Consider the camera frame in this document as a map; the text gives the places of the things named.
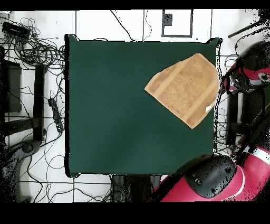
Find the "floor tile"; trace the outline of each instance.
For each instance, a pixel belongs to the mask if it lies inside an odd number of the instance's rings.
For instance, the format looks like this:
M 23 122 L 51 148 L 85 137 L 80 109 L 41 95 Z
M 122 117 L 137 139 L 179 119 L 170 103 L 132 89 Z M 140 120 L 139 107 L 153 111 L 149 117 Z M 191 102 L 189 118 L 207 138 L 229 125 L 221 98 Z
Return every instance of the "floor tile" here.
M 132 39 L 142 40 L 143 10 L 113 10 Z M 106 38 L 109 41 L 131 41 L 110 10 L 77 11 L 76 34 L 80 40 Z
M 80 189 L 74 192 L 74 202 L 96 202 L 96 200 L 102 200 L 105 195 L 110 193 L 110 184 L 75 184 L 75 188 Z
M 75 183 L 111 183 L 109 175 L 102 174 L 81 174 L 75 178 Z

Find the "white floor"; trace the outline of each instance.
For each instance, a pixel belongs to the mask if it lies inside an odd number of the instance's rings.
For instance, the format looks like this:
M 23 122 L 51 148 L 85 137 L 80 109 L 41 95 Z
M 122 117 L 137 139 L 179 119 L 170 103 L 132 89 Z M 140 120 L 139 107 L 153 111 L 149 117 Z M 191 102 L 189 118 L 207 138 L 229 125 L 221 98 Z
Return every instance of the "white floor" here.
M 166 13 L 173 14 L 173 24 L 170 29 L 166 28 L 166 32 L 170 34 L 186 34 L 188 33 L 190 19 L 186 17 L 189 13 L 185 10 L 166 10 Z M 131 10 L 131 11 L 116 11 L 116 16 L 119 18 L 122 25 L 129 31 L 131 37 L 136 41 L 196 41 L 206 42 L 210 38 L 223 38 L 221 44 L 220 67 L 222 74 L 225 74 L 225 59 L 227 55 L 235 53 L 234 45 L 236 41 L 245 34 L 248 34 L 257 28 L 243 32 L 235 37 L 228 38 L 227 36 L 249 24 L 257 21 L 257 10 L 194 10 L 193 20 L 193 36 L 192 38 L 162 38 L 161 37 L 161 19 L 162 10 Z M 147 15 L 146 21 L 143 22 L 143 15 Z M 129 36 L 124 29 L 117 22 L 110 11 L 31 11 L 31 12 L 12 12 L 10 19 L 15 22 L 20 22 L 21 18 L 33 18 L 36 27 L 41 31 L 41 38 L 53 38 L 51 41 L 56 43 L 58 47 L 64 44 L 65 34 L 76 34 L 80 40 L 92 40 L 96 38 L 106 38 L 109 41 L 130 41 Z M 237 53 L 241 53 L 251 44 L 261 41 L 264 38 L 262 33 L 254 36 L 249 36 L 241 40 L 238 44 Z M 231 66 L 232 61 L 228 61 L 227 66 Z M 59 70 L 54 69 L 54 73 L 59 73 Z M 30 87 L 33 92 L 34 89 L 34 71 L 23 70 L 22 72 L 22 87 Z M 52 91 L 57 92 L 56 76 L 47 73 L 45 77 L 45 96 L 52 96 Z M 22 102 L 25 104 L 30 115 L 33 115 L 33 96 L 28 94 L 21 94 Z M 64 103 L 58 99 L 58 107 L 61 110 Z M 226 101 L 220 104 L 225 111 L 219 110 L 220 114 L 226 114 Z M 52 110 L 48 105 L 44 106 L 44 116 L 52 117 Z M 24 109 L 18 113 L 11 113 L 11 116 L 27 116 Z M 223 116 L 219 117 L 220 122 L 224 122 Z M 53 119 L 44 119 L 44 127 L 53 122 Z M 11 135 L 7 138 L 7 144 L 13 145 L 22 140 L 24 136 L 30 134 L 32 131 L 25 131 L 18 134 Z M 53 140 L 57 137 L 55 125 L 49 127 L 47 141 Z M 76 179 L 69 179 L 64 173 L 63 157 L 58 156 L 53 159 L 48 168 L 45 158 L 42 157 L 44 152 L 50 151 L 46 154 L 46 159 L 49 162 L 56 155 L 64 155 L 64 135 L 59 138 L 54 145 L 49 144 L 46 148 L 42 148 L 38 153 L 33 155 L 33 160 L 30 168 L 30 174 L 37 180 L 44 182 L 43 190 L 37 197 L 36 201 L 42 199 L 46 192 L 46 182 L 50 182 L 50 198 L 56 193 L 70 191 L 65 194 L 57 194 L 52 198 L 52 202 L 87 202 L 91 198 L 84 195 L 82 192 L 95 196 L 105 196 L 110 188 L 110 179 L 107 175 L 93 175 L 82 174 Z M 23 162 L 21 168 L 21 192 L 22 195 L 31 195 L 32 201 L 41 189 L 39 183 L 34 182 L 26 172 L 30 159 L 27 158 Z M 40 202 L 48 202 L 48 198 L 44 197 Z

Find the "black cable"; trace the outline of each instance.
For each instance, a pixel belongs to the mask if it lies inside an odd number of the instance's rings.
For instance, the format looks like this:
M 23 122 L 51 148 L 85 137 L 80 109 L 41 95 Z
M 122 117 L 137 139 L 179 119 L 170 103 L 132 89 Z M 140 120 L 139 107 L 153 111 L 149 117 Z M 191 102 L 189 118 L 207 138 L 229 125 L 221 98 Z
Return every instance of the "black cable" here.
M 29 167 L 30 167 L 31 162 L 32 162 L 32 155 L 30 156 L 30 162 L 29 162 L 29 165 L 28 165 L 28 167 L 27 167 L 27 173 L 28 173 L 29 177 L 31 177 L 34 181 L 36 181 L 37 183 L 39 183 L 39 184 L 41 185 L 41 189 L 40 189 L 40 191 L 38 192 L 38 194 L 36 195 L 36 197 L 35 197 L 35 199 L 34 199 L 34 202 L 33 202 L 33 203 L 35 203 L 37 197 L 40 195 L 40 193 L 41 193 L 41 191 L 42 191 L 42 189 L 43 189 L 43 185 L 42 185 L 42 183 L 41 183 L 40 181 L 38 181 L 37 179 L 33 178 L 33 177 L 30 175 L 30 173 L 29 173 Z
M 74 190 L 80 191 L 82 194 L 84 194 L 85 196 L 91 197 L 92 200 L 95 200 L 96 202 L 102 202 L 102 201 L 96 199 L 96 198 L 101 197 L 101 196 L 93 197 L 93 196 L 91 196 L 91 195 L 89 195 L 89 194 L 84 193 L 82 190 L 80 190 L 80 189 L 78 189 L 78 188 L 74 188 L 74 189 L 69 190 L 69 191 L 59 192 L 59 193 L 54 194 L 54 195 L 52 196 L 52 198 L 49 200 L 49 203 L 52 202 L 53 198 L 54 198 L 56 195 L 58 195 L 58 194 L 67 194 L 67 193 L 72 192 L 72 191 L 74 191 Z
M 236 44 L 235 44 L 235 53 L 237 54 L 237 55 L 239 55 L 238 53 L 237 53 L 237 47 L 238 47 L 238 42 L 241 40 L 241 39 L 243 39 L 243 38 L 245 38 L 245 37 L 247 37 L 247 36 L 250 36 L 250 35 L 254 35 L 254 34 L 256 34 L 256 33 L 260 33 L 262 30 L 265 30 L 265 29 L 269 29 L 268 27 L 263 27 L 263 28 L 260 28 L 260 29 L 258 29 L 258 30 L 255 30 L 255 31 L 253 31 L 252 33 L 249 33 L 249 34 L 246 34 L 246 35 L 244 35 L 244 36 L 242 36 L 241 38 L 239 38 L 238 40 L 237 40 L 237 42 L 236 42 Z
M 118 23 L 121 25 L 121 27 L 126 31 L 126 33 L 128 34 L 129 38 L 131 39 L 131 41 L 135 41 L 134 39 L 131 38 L 129 32 L 126 30 L 126 28 L 120 23 L 119 19 L 117 18 L 117 16 L 114 14 L 114 12 L 112 10 L 110 10 L 111 13 L 114 15 L 114 17 L 117 19 Z
M 150 26 L 150 28 L 151 28 L 151 31 L 150 31 L 149 35 L 146 38 L 148 38 L 151 35 L 151 33 L 152 33 L 152 26 Z

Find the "brown towel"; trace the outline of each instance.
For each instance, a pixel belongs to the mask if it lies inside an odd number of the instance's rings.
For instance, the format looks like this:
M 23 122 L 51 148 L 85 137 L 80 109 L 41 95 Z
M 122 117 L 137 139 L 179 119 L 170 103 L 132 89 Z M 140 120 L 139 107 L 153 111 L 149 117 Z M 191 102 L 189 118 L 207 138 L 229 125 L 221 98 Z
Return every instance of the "brown towel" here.
M 154 75 L 145 90 L 193 129 L 214 106 L 218 71 L 197 53 Z

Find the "white tile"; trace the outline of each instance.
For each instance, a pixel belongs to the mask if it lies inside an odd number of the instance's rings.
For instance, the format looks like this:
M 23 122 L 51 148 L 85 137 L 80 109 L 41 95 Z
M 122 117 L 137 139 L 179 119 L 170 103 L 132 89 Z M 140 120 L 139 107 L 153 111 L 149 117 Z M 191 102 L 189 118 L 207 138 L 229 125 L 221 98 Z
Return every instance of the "white tile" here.
M 141 41 L 143 10 L 113 12 L 132 39 Z M 77 11 L 77 37 L 80 40 L 106 38 L 109 41 L 131 41 L 110 10 Z
M 261 27 L 255 27 L 233 36 L 232 38 L 228 38 L 228 35 L 254 23 L 254 21 L 258 21 L 259 17 L 257 14 L 258 10 L 213 9 L 212 37 L 223 39 L 220 54 L 230 55 L 235 53 L 234 46 L 237 40 L 248 33 L 258 30 Z M 250 45 L 263 40 L 263 38 L 262 33 L 257 33 L 240 40 L 237 44 L 237 53 L 242 53 Z
M 97 202 L 102 200 L 106 194 L 110 193 L 110 184 L 75 184 L 75 188 L 80 189 L 74 192 L 74 202 Z
M 31 202 L 48 203 L 71 203 L 73 201 L 73 184 L 55 184 L 42 183 L 43 188 L 40 192 L 41 185 L 37 182 L 33 183 L 20 183 L 21 198 L 31 196 Z
M 102 174 L 81 174 L 78 178 L 75 178 L 75 182 L 79 183 L 111 183 L 109 175 Z
M 145 22 L 144 33 L 145 36 L 150 36 L 145 41 L 161 41 L 161 42 L 202 42 L 205 43 L 210 39 L 210 26 L 211 26 L 211 10 L 194 10 L 193 12 L 193 26 L 192 26 L 192 38 L 168 38 L 161 37 L 162 28 L 162 10 L 149 10 L 146 21 L 152 27 L 151 28 Z M 177 15 L 172 14 L 172 22 L 174 17 L 177 19 Z M 190 23 L 190 19 L 184 20 L 183 26 L 187 26 Z

